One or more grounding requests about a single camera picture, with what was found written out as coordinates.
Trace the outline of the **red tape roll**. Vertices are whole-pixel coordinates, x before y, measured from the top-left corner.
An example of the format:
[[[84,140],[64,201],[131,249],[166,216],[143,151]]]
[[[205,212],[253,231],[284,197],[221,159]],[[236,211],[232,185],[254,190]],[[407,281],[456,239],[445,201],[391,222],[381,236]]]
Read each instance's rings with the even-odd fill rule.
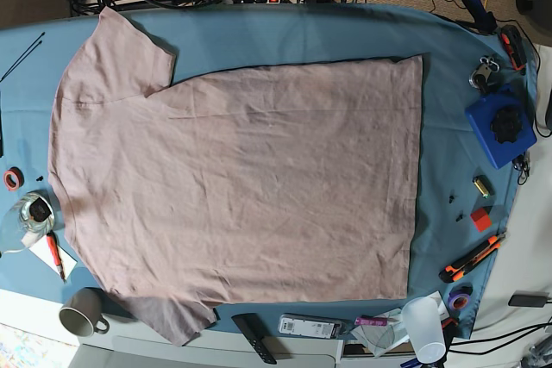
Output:
[[[8,191],[19,190],[24,184],[22,172],[17,167],[10,167],[3,173],[3,183]]]

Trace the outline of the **white paper note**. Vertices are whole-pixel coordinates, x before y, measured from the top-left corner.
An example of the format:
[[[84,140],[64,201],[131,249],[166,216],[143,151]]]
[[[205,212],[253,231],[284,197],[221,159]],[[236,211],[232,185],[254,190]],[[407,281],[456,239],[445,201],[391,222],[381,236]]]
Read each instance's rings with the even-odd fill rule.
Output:
[[[53,234],[42,237],[29,250],[56,271],[63,281],[67,280],[77,264],[77,261],[59,246]]]

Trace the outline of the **blue table cloth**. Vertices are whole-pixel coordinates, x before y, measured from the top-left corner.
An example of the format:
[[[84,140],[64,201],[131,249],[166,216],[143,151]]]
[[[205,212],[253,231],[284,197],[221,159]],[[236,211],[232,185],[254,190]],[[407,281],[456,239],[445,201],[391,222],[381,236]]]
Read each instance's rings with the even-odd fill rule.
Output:
[[[128,19],[177,57],[173,78],[257,65],[423,56],[423,126],[417,229],[411,245],[409,296],[449,286],[439,271],[480,242],[468,220],[479,201],[472,179],[485,175],[499,217],[509,215],[518,187],[510,166],[488,161],[464,111],[478,97],[469,77],[480,58],[500,64],[498,79],[527,103],[542,70],[513,71],[495,35],[473,33],[441,17],[391,5],[240,6],[195,12],[159,9]],[[55,91],[74,54],[97,26],[94,16],[42,22],[1,33],[1,67],[9,68],[40,35],[38,46],[2,82],[2,168],[18,167],[25,191],[50,192],[48,127]]]

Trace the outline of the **mauve pink T-shirt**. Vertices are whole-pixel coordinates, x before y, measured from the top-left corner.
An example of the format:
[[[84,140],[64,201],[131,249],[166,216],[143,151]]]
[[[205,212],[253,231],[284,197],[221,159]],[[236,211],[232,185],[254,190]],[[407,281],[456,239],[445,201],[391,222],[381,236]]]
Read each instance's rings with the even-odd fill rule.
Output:
[[[101,287],[176,346],[221,304],[404,298],[422,57],[174,61],[106,9],[56,92],[48,180]]]

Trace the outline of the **red cube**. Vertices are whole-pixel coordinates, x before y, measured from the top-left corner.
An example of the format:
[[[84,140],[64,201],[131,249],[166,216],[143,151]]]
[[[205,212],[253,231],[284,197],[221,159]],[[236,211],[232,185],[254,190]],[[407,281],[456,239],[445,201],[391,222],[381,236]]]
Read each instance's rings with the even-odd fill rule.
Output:
[[[489,210],[487,207],[481,207],[474,210],[470,215],[470,219],[474,227],[480,233],[486,231],[492,225],[492,219],[489,215]]]

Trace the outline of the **black remote control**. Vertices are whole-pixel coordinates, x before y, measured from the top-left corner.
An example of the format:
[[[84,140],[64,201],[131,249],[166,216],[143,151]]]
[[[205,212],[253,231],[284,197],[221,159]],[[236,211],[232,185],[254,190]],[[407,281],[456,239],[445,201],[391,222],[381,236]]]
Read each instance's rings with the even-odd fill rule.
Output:
[[[249,345],[254,349],[258,354],[260,359],[268,365],[276,365],[277,360],[275,357],[268,351],[267,347],[262,342],[262,338],[257,331],[254,330],[254,327],[249,322],[249,314],[239,314],[233,315],[231,317],[234,324],[238,327],[241,334],[248,341]]]

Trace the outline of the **black star knob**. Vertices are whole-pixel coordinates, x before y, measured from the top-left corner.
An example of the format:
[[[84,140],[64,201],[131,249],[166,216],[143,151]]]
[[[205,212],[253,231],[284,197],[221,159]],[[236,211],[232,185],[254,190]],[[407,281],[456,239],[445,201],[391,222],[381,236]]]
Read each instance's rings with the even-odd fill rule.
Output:
[[[518,107],[506,106],[499,109],[492,119],[490,129],[499,144],[514,143],[523,129]]]

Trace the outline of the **blue plastic box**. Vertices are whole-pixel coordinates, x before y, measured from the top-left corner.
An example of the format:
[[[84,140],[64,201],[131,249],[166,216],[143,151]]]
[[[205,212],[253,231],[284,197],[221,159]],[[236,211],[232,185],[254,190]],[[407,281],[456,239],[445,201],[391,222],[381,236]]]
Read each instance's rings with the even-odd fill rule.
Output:
[[[511,84],[482,96],[465,109],[466,118],[495,169],[523,155],[536,135]]]

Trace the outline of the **orange black utility knife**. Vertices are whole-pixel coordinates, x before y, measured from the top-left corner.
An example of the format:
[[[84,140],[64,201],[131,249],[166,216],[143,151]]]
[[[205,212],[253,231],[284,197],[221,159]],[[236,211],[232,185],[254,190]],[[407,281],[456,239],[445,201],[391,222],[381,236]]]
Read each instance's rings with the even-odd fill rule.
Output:
[[[502,233],[484,240],[470,252],[443,268],[439,272],[439,278],[445,284],[459,281],[482,263],[492,252],[498,250],[505,239],[506,233]]]

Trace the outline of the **purple marker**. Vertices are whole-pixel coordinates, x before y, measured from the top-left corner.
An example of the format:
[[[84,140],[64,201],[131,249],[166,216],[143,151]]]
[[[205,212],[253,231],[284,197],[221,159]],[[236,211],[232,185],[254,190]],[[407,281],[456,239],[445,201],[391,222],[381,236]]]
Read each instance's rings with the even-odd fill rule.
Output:
[[[372,326],[372,327],[386,327],[392,324],[400,323],[399,318],[393,317],[368,317],[361,316],[354,320],[355,326]]]

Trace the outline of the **clear tape roll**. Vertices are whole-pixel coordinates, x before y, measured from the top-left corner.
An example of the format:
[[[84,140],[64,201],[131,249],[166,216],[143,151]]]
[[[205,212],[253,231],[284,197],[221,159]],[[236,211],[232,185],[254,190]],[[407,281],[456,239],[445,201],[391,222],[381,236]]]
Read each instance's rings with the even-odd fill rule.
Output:
[[[29,192],[13,206],[16,223],[24,233],[45,235],[53,229],[54,214],[48,200]]]

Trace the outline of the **metal carabiner clamp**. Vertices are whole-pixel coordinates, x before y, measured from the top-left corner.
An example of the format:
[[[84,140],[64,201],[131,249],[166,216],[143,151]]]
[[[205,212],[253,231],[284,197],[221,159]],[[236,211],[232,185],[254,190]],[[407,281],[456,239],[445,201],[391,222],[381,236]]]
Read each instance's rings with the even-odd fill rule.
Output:
[[[479,65],[469,77],[469,83],[481,95],[488,95],[490,93],[488,79],[493,73],[499,71],[500,66],[492,56],[482,56]]]

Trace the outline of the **translucent plastic cup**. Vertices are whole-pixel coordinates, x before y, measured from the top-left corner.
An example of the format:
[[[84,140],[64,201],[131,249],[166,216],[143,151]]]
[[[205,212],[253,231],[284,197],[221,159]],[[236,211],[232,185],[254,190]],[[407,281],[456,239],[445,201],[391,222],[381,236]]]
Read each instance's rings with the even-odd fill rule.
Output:
[[[401,315],[417,360],[430,365],[441,359],[446,346],[436,301],[426,296],[413,299]]]

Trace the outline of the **orange pen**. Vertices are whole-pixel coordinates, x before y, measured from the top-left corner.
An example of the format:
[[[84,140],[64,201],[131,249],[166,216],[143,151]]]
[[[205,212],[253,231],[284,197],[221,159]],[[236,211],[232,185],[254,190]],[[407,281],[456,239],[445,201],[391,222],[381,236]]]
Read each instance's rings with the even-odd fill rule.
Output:
[[[55,236],[55,233],[53,231],[49,231],[46,234],[47,237],[47,245],[49,248],[50,253],[53,257],[53,262],[55,265],[55,269],[57,270],[58,274],[60,275],[60,278],[63,282],[66,281],[66,276],[64,272],[64,267],[62,263],[62,259],[60,257],[60,250],[57,242],[57,238]]]

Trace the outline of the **clear packaged item with barcode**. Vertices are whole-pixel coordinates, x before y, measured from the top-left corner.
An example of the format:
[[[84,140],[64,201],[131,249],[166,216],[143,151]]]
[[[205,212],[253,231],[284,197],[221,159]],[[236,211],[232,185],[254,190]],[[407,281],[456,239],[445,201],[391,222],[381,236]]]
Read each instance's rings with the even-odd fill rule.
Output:
[[[278,325],[280,334],[323,340],[337,338],[343,328],[340,320],[294,314],[282,314]]]

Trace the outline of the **grey ceramic mug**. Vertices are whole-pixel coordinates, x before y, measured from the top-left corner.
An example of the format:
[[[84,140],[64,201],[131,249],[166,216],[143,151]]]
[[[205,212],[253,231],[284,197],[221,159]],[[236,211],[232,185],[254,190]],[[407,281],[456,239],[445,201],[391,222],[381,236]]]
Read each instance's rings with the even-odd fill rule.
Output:
[[[98,294],[89,288],[77,291],[60,309],[61,325],[78,337],[93,334],[107,334],[109,322],[103,317],[102,304]]]

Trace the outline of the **purple tape roll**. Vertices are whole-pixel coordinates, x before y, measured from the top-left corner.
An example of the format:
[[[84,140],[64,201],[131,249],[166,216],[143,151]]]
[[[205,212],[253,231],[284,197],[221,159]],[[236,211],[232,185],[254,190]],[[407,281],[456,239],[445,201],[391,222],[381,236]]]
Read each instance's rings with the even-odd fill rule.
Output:
[[[471,285],[462,285],[453,289],[448,295],[448,308],[452,310],[462,310],[470,303],[473,287]]]

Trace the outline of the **yellow green battery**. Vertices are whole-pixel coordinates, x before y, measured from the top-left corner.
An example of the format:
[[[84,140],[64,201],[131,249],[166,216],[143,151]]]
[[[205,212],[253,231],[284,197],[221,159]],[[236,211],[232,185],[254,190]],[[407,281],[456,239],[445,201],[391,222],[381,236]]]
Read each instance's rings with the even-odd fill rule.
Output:
[[[472,182],[483,198],[488,199],[494,194],[491,183],[485,175],[473,177]]]

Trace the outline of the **orange black power tool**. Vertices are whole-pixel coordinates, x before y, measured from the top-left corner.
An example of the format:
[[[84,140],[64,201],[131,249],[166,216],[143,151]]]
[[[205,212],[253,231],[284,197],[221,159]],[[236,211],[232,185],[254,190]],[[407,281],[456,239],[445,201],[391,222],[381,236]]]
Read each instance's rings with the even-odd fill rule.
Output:
[[[517,72],[523,72],[527,65],[527,56],[524,50],[523,38],[518,28],[507,24],[500,29],[499,37],[513,69]]]

